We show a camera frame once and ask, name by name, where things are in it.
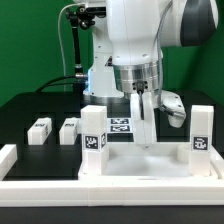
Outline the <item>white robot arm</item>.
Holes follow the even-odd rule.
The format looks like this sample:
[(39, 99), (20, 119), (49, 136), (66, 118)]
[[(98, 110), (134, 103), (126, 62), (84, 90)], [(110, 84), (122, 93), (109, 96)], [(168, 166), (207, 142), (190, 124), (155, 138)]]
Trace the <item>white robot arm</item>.
[(93, 28), (94, 61), (88, 94), (130, 99), (134, 142), (157, 141), (154, 110), (181, 127), (186, 113), (180, 97), (163, 88), (162, 51), (199, 46), (216, 31), (216, 0), (85, 0)]

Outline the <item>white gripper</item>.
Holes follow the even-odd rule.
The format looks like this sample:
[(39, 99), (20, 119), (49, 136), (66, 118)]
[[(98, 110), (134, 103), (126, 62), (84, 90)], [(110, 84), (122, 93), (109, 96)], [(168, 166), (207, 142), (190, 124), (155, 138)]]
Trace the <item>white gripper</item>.
[[(186, 118), (185, 108), (179, 95), (162, 91), (162, 106), (172, 127), (180, 128)], [(157, 96), (145, 92), (142, 96), (133, 93), (130, 97), (130, 113), (133, 139), (137, 145), (150, 146), (157, 142), (154, 110), (158, 108)]]

